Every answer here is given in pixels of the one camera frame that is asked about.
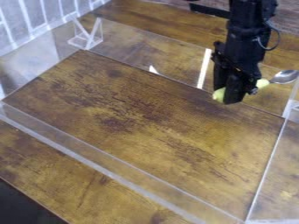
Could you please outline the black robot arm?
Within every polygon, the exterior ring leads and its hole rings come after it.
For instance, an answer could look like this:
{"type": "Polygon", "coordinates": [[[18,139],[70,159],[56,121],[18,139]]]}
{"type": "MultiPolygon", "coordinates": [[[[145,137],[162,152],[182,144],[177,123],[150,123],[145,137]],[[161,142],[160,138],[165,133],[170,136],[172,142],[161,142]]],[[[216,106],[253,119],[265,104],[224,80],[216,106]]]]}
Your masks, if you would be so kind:
{"type": "Polygon", "coordinates": [[[233,104],[243,101],[245,95],[257,93],[257,81],[261,73],[257,64],[267,51],[277,47],[268,46],[271,31],[280,36],[271,25],[276,14],[276,0],[228,0],[229,14],[225,42],[213,43],[213,91],[223,90],[221,102],[233,104]]]}

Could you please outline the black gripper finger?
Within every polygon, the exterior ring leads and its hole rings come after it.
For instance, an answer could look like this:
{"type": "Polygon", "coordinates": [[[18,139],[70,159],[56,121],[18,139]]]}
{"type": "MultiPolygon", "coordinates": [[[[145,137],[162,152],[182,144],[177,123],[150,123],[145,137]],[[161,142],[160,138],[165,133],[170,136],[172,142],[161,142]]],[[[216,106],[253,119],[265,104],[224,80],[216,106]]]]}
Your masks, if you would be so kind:
{"type": "Polygon", "coordinates": [[[245,96],[245,76],[240,72],[233,72],[227,79],[224,98],[225,104],[233,104],[243,101],[245,96]]]}
{"type": "Polygon", "coordinates": [[[213,59],[213,90],[225,87],[229,73],[229,65],[219,58],[213,59]]]}

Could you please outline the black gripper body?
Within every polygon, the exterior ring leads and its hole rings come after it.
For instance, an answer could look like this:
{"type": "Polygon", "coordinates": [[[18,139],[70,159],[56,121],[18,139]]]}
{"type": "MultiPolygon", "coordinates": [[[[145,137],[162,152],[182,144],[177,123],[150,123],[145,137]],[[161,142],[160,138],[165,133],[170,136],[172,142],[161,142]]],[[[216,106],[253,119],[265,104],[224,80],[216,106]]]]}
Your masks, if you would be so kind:
{"type": "Polygon", "coordinates": [[[232,25],[228,27],[225,41],[213,43],[215,52],[210,59],[213,61],[215,58],[219,58],[228,63],[228,76],[233,72],[243,73],[247,95],[253,94],[253,88],[261,79],[259,63],[268,51],[269,35],[271,29],[264,25],[255,28],[239,28],[232,25]]]}

